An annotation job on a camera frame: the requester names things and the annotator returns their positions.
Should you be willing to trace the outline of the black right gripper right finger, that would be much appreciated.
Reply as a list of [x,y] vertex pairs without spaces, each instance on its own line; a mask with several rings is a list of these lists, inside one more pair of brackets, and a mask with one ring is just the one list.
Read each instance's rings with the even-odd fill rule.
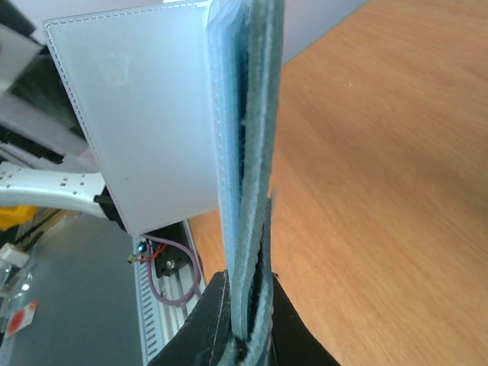
[[273,274],[274,299],[271,331],[270,365],[339,366],[300,318]]

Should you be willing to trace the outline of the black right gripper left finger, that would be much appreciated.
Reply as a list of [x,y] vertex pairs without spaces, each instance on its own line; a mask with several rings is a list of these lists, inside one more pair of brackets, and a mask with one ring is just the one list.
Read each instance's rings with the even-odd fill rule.
[[213,275],[185,323],[150,362],[152,366],[216,365],[230,331],[228,274]]

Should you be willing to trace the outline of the teal card holder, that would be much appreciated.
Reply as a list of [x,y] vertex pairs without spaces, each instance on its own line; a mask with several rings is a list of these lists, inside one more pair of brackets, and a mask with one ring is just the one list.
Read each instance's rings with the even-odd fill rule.
[[43,25],[124,229],[145,236],[219,210],[230,291],[219,365],[271,360],[284,8],[184,1]]

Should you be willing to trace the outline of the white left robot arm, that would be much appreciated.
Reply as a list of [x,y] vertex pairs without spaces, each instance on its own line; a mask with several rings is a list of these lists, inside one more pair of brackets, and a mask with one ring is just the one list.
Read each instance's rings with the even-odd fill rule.
[[101,173],[51,172],[1,163],[1,205],[74,210],[125,230]]

